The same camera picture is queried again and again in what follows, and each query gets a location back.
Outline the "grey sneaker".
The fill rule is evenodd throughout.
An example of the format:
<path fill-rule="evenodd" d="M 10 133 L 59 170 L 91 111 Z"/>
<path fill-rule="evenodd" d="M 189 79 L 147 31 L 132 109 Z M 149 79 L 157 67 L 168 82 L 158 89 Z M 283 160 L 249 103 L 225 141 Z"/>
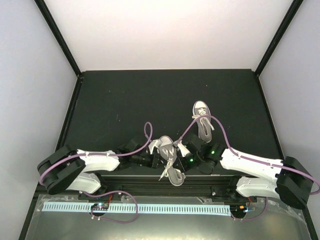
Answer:
<path fill-rule="evenodd" d="M 159 180 L 166 177 L 173 186 L 179 187 L 184 183 L 186 176 L 179 169 L 174 168 L 174 163 L 177 160 L 177 150 L 174 147 L 174 142 L 168 136 L 162 136 L 159 141 L 158 153 L 166 161 L 166 166 Z"/>
<path fill-rule="evenodd" d="M 210 109 L 205 102 L 198 100 L 194 103 L 192 118 L 196 120 L 198 137 L 206 143 L 212 140 L 212 131 L 215 130 L 211 123 L 210 115 Z"/>

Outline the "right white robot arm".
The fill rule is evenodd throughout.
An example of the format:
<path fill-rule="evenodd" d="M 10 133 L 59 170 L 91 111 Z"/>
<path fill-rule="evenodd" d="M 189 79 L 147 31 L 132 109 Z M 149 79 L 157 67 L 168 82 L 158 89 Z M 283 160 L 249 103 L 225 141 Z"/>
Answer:
<path fill-rule="evenodd" d="M 294 157 L 270 159 L 244 153 L 223 143 L 205 142 L 191 134 L 174 143 L 182 155 L 182 163 L 194 167 L 196 163 L 212 168 L 241 172 L 244 176 L 227 189 L 234 202 L 243 197 L 275 198 L 295 209 L 306 208 L 315 183 L 310 173 Z"/>

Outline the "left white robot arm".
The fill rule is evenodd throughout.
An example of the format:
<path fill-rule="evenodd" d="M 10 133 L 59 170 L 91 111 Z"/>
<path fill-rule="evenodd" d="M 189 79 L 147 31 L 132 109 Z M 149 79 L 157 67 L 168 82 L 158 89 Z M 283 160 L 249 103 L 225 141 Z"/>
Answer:
<path fill-rule="evenodd" d="M 95 199 L 103 199 L 108 188 L 100 171 L 121 171 L 132 167 L 157 169 L 164 164 L 159 150 L 147 137 L 136 136 L 114 150 L 88 151 L 65 145 L 40 162 L 39 183 L 50 195 L 65 190 L 85 191 Z"/>

